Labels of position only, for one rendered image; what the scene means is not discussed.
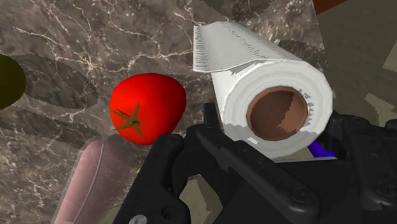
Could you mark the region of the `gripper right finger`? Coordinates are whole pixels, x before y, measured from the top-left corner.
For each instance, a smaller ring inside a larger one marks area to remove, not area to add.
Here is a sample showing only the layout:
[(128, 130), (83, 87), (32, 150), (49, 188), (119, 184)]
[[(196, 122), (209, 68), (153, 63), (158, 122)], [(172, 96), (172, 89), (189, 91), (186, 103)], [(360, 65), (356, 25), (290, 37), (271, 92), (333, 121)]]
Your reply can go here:
[(367, 211), (397, 211), (397, 118), (385, 126), (333, 111), (322, 144), (352, 163), (361, 206)]

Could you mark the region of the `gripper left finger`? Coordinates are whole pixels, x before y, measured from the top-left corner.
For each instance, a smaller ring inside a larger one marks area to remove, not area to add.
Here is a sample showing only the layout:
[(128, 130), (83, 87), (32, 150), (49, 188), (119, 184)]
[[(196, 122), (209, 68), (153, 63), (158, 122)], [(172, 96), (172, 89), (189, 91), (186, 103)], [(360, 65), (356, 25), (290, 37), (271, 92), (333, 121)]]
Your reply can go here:
[(157, 138), (113, 224), (191, 224), (188, 206), (179, 199), (190, 176), (201, 174), (218, 194), (219, 224), (243, 224), (270, 208), (292, 224), (319, 219), (319, 196), (271, 159), (220, 131), (213, 103), (204, 105), (204, 123), (186, 136)]

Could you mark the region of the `blue object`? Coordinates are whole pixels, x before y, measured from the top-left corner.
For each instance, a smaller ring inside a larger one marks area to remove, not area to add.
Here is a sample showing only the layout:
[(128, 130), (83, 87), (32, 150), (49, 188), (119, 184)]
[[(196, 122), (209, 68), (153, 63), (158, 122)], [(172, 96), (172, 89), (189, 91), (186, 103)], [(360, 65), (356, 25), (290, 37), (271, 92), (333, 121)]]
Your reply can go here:
[(313, 157), (334, 157), (335, 152), (334, 151), (326, 151), (321, 144), (319, 144), (317, 141), (313, 141), (310, 145), (307, 147), (310, 151), (310, 153), (313, 155)]

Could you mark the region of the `white paper towel roll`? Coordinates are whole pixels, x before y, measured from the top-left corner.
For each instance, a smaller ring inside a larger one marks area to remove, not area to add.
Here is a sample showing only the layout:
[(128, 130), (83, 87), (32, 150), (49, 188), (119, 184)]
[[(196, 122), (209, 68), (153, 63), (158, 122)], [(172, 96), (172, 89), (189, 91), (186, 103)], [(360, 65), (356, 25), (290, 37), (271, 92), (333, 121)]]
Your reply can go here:
[[(333, 92), (315, 67), (231, 22), (196, 26), (193, 38), (193, 71), (211, 74), (228, 137), (278, 158), (307, 147), (324, 131), (333, 111)], [(308, 105), (308, 116), (296, 134), (268, 141), (249, 129), (246, 113), (255, 96), (278, 86), (298, 91)]]

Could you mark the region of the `red tomato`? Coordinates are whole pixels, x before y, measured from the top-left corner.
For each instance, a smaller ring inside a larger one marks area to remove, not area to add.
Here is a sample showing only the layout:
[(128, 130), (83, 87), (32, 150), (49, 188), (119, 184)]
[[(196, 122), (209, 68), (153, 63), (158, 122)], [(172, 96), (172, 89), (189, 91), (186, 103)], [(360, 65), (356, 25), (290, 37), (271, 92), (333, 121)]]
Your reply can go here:
[(140, 145), (153, 144), (157, 137), (170, 134), (186, 107), (185, 88), (170, 76), (144, 73), (121, 81), (109, 101), (115, 130), (123, 138)]

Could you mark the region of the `pink translucent cylinder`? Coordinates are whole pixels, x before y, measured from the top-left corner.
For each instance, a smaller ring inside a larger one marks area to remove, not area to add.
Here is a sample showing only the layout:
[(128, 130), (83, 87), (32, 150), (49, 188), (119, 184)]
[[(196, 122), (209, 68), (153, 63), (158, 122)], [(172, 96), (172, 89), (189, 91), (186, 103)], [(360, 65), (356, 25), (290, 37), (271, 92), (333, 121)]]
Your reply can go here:
[(132, 158), (126, 142), (116, 135), (85, 144), (51, 224), (99, 224), (128, 185)]

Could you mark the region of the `dark olive round object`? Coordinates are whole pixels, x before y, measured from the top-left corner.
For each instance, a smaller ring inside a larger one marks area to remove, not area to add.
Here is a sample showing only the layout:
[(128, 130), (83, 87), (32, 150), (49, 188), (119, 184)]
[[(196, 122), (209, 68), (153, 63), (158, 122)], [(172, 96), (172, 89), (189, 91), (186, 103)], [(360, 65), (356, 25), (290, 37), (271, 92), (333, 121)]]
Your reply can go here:
[(0, 54), (0, 110), (19, 100), (26, 89), (26, 77), (18, 62)]

